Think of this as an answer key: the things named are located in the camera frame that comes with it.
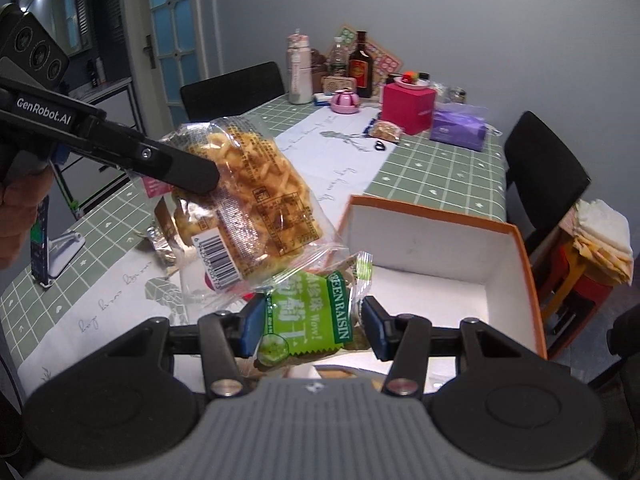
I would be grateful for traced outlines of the person's left hand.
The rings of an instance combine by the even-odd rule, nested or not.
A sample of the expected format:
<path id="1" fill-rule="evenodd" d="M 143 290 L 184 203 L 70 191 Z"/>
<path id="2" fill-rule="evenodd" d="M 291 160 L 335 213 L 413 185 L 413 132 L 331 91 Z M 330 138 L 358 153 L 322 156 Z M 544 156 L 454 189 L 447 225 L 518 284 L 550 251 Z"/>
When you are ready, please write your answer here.
<path id="1" fill-rule="evenodd" d="M 52 186 L 50 167 L 39 174 L 29 174 L 1 189 L 0 268 L 6 270 L 20 255 L 37 210 Z"/>

